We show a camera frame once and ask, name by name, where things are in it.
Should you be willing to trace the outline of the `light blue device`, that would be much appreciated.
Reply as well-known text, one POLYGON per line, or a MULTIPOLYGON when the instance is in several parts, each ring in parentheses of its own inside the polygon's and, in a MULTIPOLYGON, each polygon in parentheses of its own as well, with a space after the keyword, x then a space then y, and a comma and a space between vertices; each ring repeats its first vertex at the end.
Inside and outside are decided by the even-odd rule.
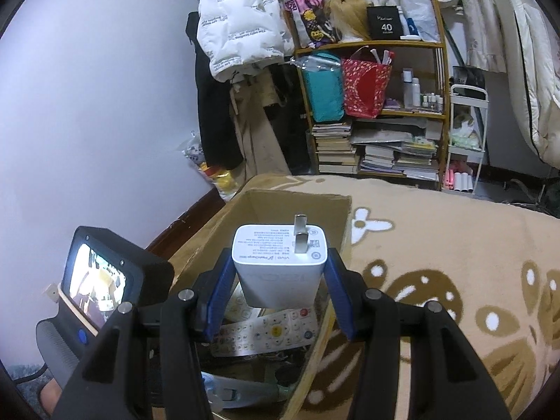
POLYGON ((212 412, 235 410, 284 402, 293 394, 292 387, 201 373, 212 412))

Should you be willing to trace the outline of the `cardboard box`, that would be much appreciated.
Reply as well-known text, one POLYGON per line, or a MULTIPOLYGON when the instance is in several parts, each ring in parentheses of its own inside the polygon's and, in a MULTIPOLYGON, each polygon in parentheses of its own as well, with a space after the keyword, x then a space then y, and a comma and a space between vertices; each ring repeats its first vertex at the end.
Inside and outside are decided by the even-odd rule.
MULTIPOLYGON (((349 214, 351 198, 337 194, 305 194, 298 191, 245 189, 219 210, 200 229, 194 227, 208 213, 197 208, 187 213, 191 228, 185 231, 183 245, 174 244, 170 256, 176 278, 174 292, 191 286, 196 276, 217 261, 222 249, 229 247, 235 230, 245 224, 291 224, 295 214, 305 214, 312 225, 321 226, 327 242, 349 259, 349 214)), ((320 363, 327 351, 330 335, 335 329, 335 313, 327 287, 321 283, 315 299, 318 307, 318 342, 306 353, 306 361, 297 381, 294 395, 282 408, 239 408, 219 413, 223 419, 343 419, 348 413, 349 392, 327 392, 335 373, 325 373, 320 363)))

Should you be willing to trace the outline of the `white TV remote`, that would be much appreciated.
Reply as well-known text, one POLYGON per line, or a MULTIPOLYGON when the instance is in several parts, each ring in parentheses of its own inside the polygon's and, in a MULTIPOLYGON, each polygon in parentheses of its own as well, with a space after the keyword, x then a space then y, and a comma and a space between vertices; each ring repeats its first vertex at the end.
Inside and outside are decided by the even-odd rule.
POLYGON ((285 309, 222 325, 210 345, 214 357, 250 357, 314 344, 319 326, 313 308, 285 309))

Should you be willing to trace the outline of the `white plug charger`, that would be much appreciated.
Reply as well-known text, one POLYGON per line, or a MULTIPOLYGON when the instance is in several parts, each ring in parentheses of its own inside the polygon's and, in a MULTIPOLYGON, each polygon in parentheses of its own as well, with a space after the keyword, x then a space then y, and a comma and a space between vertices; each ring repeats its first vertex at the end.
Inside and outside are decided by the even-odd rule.
POLYGON ((313 305, 328 243, 324 230, 296 214, 291 225, 239 226, 232 260, 247 304, 273 310, 313 305))

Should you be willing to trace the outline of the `white Midea remote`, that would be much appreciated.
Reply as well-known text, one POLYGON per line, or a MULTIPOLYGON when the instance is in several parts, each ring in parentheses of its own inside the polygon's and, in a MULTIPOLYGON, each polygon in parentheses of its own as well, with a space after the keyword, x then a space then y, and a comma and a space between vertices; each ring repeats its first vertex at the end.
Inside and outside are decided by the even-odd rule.
POLYGON ((262 308, 251 307, 247 304, 242 285, 238 282, 232 290, 231 298, 226 305, 223 322, 230 324, 254 320, 262 315, 262 311, 262 308))

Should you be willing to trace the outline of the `beige patterned blanket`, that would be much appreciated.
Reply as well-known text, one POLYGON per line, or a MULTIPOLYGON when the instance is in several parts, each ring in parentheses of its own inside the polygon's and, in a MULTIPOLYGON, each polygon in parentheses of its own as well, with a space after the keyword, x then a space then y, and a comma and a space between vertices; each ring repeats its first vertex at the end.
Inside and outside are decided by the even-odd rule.
POLYGON ((440 303, 513 418, 558 417, 556 218, 372 178, 259 175, 248 188, 349 197, 348 268, 395 301, 440 303))

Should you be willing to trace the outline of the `plastic snack bag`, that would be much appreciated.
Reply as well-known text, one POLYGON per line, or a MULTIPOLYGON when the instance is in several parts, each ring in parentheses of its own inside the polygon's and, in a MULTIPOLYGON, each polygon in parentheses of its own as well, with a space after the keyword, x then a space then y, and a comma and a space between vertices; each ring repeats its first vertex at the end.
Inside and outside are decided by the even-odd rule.
POLYGON ((189 138, 186 139, 179 148, 180 152, 196 166, 200 175, 202 175, 210 184, 212 184, 219 196, 228 202, 234 198, 239 190, 236 180, 230 171, 220 166, 211 166, 207 163, 200 136, 197 132, 192 131, 189 138))

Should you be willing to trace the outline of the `black hanging coat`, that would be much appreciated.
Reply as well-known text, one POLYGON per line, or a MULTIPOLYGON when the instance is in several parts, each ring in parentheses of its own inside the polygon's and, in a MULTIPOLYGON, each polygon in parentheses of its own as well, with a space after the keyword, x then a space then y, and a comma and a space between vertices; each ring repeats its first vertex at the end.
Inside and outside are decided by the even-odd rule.
POLYGON ((195 81, 199 134, 206 161, 231 171, 242 161, 236 139, 236 129, 230 115, 230 90, 227 83, 220 83, 210 71, 210 60, 197 41, 200 17, 197 12, 188 14, 186 35, 195 49, 195 81))

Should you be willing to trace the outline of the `beige trench coat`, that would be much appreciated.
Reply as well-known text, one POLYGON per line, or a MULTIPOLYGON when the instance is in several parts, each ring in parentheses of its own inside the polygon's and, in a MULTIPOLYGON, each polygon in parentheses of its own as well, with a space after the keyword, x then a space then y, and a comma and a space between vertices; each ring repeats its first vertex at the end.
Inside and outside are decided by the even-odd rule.
POLYGON ((256 175, 289 175, 285 155, 268 121, 255 80, 243 80, 232 86, 231 117, 242 155, 232 175, 243 185, 256 175))

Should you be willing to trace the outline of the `white trolley cart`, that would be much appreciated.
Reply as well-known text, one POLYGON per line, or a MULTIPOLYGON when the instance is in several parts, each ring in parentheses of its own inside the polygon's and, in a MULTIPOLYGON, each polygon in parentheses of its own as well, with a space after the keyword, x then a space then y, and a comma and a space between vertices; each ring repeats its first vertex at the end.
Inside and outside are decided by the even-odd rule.
POLYGON ((486 155, 489 99, 484 88, 453 84, 443 190, 475 194, 486 155))

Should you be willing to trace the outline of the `stack of books right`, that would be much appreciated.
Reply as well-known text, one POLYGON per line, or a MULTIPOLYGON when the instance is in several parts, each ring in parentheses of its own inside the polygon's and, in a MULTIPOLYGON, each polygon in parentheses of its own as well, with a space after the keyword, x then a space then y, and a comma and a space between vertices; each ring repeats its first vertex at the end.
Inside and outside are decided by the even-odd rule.
POLYGON ((350 143, 360 155, 358 172, 438 182, 442 129, 442 121, 420 117, 357 120, 350 143))

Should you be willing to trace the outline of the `stack of books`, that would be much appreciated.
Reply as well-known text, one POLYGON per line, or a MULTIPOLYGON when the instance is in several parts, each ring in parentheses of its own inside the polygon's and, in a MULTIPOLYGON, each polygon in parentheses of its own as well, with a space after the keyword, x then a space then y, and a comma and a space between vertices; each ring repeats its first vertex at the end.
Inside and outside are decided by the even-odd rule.
POLYGON ((350 143, 360 155, 358 172, 438 182, 442 129, 442 121, 420 117, 357 120, 350 143))
POLYGON ((352 121, 317 123, 311 135, 315 143, 318 172, 324 175, 355 175, 360 156, 351 143, 352 121))

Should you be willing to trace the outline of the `stack of books left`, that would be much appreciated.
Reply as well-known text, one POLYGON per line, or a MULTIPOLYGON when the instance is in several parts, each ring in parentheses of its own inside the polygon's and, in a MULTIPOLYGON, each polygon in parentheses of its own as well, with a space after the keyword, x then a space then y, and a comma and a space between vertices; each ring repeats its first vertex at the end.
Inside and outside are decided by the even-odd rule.
POLYGON ((315 143, 318 172, 324 175, 355 175, 360 156, 351 143, 352 121, 317 123, 311 135, 315 143))

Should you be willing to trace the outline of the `wooden bookshelf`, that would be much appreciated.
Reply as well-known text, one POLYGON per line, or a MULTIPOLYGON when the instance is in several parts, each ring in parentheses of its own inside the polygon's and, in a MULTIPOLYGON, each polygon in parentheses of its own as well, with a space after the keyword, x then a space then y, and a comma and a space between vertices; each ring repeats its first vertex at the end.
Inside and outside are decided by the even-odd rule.
POLYGON ((312 39, 295 36, 298 71, 316 174, 380 177, 440 190, 450 104, 440 4, 430 28, 396 6, 364 8, 367 37, 329 42, 316 10, 302 18, 312 39))

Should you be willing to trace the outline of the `white puffer jacket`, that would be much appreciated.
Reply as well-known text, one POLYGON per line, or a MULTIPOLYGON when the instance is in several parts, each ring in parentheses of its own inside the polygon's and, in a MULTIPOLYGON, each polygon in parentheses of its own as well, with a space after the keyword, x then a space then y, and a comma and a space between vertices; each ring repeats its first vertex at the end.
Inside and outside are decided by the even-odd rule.
POLYGON ((198 14, 196 39, 220 83, 256 76, 293 54, 279 0, 199 0, 198 14))

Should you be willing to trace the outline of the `teal gift bag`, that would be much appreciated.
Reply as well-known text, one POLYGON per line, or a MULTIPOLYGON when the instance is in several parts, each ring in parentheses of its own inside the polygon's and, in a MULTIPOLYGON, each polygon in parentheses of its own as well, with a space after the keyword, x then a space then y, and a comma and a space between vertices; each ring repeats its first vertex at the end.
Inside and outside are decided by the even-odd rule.
POLYGON ((305 57, 304 83, 312 116, 317 123, 334 123, 344 116, 341 59, 329 52, 305 57))

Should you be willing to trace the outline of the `red gift bag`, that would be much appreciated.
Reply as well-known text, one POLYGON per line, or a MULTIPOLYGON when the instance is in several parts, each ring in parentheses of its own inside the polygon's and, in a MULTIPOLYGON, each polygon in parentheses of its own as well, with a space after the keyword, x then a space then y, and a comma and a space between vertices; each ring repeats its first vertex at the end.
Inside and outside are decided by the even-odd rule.
POLYGON ((376 119, 382 112, 392 72, 391 59, 380 60, 369 45, 342 61, 344 112, 359 119, 376 119))

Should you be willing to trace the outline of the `purple patterned bag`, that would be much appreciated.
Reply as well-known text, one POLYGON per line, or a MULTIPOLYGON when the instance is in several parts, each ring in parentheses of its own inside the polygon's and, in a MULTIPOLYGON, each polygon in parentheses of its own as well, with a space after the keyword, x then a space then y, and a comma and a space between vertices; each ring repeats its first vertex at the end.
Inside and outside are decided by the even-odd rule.
POLYGON ((320 48, 338 42, 324 10, 324 0, 284 0, 284 4, 292 16, 301 48, 320 48))

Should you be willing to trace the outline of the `blonde wig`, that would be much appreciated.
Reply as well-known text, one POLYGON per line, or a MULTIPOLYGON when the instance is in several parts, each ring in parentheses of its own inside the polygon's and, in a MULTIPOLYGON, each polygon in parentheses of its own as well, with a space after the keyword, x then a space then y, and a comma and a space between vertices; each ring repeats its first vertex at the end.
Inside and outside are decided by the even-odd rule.
POLYGON ((325 9, 341 43, 370 40, 366 0, 328 0, 325 9))

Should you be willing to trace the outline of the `black box with 40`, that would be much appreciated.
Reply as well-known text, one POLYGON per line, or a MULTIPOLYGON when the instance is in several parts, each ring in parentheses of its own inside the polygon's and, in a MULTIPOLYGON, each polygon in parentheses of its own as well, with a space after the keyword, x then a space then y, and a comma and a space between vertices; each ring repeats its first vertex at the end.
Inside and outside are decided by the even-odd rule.
POLYGON ((400 40, 400 36, 404 34, 396 6, 368 6, 366 17, 373 40, 400 40))

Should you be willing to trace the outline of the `upper wall socket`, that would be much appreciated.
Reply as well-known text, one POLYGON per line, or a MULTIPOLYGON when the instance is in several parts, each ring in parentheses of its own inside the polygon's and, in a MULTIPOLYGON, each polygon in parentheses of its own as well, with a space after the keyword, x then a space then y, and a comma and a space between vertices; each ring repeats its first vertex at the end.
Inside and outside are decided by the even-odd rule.
POLYGON ((44 294, 55 303, 59 301, 60 292, 60 285, 58 283, 52 283, 48 285, 44 290, 44 294))

